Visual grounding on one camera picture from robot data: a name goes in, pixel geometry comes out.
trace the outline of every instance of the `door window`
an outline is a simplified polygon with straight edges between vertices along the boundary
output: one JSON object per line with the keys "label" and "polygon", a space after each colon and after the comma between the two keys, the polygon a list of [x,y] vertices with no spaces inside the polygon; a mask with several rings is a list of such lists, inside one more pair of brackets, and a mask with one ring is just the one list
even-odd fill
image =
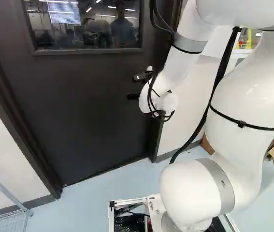
{"label": "door window", "polygon": [[23,0],[36,50],[140,48],[140,0]]}

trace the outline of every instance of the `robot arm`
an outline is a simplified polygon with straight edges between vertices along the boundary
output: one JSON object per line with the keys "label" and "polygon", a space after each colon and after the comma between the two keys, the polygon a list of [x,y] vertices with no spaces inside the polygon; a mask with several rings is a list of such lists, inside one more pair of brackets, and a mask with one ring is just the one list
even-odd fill
{"label": "robot arm", "polygon": [[[195,0],[189,0],[179,23],[174,44],[170,48],[164,69],[158,74],[153,89],[160,95],[152,94],[152,100],[157,109],[172,111],[176,108],[177,100],[170,101],[167,91],[183,82],[189,70],[194,65],[215,26],[207,24],[200,18]],[[139,97],[139,107],[143,113],[148,113],[146,84]]]}
{"label": "robot arm", "polygon": [[[164,69],[153,87],[160,95],[152,96],[156,107],[176,108],[175,101],[167,101],[167,91],[188,76],[215,25],[272,31],[265,32],[258,48],[220,82],[211,105],[236,120],[258,128],[274,128],[272,0],[189,0]],[[145,85],[139,98],[144,113],[149,112],[147,90]],[[239,127],[210,110],[206,136],[216,151],[211,158],[174,163],[160,177],[166,211],[184,232],[206,230],[212,217],[255,200],[260,189],[263,156],[274,138],[274,130]]]}

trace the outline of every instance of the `door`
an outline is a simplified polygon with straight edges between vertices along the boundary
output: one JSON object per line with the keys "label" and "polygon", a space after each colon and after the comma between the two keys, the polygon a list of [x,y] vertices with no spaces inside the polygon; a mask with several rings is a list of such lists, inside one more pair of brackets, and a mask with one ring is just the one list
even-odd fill
{"label": "door", "polygon": [[153,119],[126,99],[168,53],[148,15],[147,0],[0,0],[0,65],[65,185],[150,154]]}

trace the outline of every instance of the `metal wire rack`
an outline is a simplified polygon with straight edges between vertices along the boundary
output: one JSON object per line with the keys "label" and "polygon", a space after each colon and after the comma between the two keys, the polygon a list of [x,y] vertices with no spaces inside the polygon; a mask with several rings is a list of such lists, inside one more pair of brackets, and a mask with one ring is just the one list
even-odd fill
{"label": "metal wire rack", "polygon": [[0,232],[25,232],[28,217],[33,212],[27,209],[4,185],[0,183],[0,191],[20,209],[0,215]]}

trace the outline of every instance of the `white wall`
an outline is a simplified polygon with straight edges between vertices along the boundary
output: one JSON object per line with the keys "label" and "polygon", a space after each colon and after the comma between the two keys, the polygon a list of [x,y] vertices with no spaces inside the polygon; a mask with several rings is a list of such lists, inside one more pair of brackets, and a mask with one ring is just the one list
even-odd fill
{"label": "white wall", "polygon": [[[219,58],[200,56],[184,83],[173,89],[179,105],[174,116],[163,125],[158,155],[181,147],[196,129],[208,104],[219,63]],[[235,63],[236,59],[230,60],[227,72]]]}
{"label": "white wall", "polygon": [[[49,195],[0,119],[0,181],[20,201]],[[0,209],[13,205],[0,192]]]}

